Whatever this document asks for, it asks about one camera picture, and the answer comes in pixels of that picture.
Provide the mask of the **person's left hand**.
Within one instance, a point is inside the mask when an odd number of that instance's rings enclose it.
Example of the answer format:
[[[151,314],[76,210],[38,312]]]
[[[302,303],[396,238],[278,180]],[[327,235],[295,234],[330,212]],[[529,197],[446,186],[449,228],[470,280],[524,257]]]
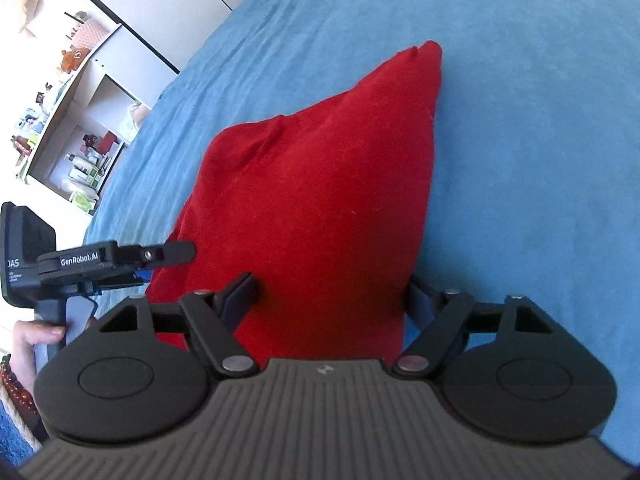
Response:
[[[10,367],[16,379],[26,391],[34,392],[37,376],[35,346],[56,344],[66,334],[65,326],[51,325],[43,321],[18,321],[14,325]]]

